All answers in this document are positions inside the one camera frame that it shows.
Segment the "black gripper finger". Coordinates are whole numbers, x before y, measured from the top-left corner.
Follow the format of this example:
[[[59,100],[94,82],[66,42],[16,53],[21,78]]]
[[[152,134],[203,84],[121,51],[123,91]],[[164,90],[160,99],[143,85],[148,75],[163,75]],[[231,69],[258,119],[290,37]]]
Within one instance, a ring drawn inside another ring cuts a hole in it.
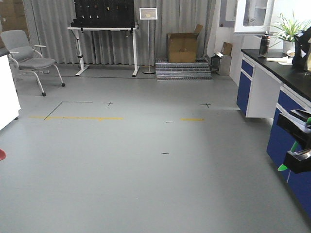
[[[298,152],[288,151],[283,164],[295,174],[311,170],[311,149]]]
[[[305,110],[293,109],[278,115],[277,125],[288,132],[302,149],[311,147],[311,124],[307,123],[311,114]]]

